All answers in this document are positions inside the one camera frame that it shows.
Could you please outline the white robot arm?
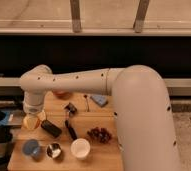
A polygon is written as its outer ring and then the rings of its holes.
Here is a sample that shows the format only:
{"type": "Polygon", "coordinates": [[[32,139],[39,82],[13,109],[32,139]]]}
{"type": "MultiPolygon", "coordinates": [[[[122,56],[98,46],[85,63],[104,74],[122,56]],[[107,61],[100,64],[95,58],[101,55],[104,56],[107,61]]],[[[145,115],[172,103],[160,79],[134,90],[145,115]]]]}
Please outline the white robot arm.
{"type": "Polygon", "coordinates": [[[39,65],[19,85],[23,110],[32,115],[43,110],[49,91],[110,95],[124,171],[181,171],[169,93],[154,69],[133,65],[54,74],[39,65]]]}

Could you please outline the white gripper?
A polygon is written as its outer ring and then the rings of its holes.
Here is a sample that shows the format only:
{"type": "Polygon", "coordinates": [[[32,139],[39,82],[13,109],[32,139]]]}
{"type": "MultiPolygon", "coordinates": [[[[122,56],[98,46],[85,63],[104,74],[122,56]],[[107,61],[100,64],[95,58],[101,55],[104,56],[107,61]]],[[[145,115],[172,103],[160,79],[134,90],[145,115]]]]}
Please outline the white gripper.
{"type": "MultiPolygon", "coordinates": [[[[31,115],[35,115],[35,114],[38,114],[40,113],[42,110],[43,110],[43,106],[42,105],[30,105],[26,102],[23,103],[23,110],[26,114],[31,114],[31,115]]],[[[31,130],[31,126],[29,124],[29,117],[28,116],[25,116],[23,118],[23,126],[26,128],[26,129],[29,129],[31,130]]]]}

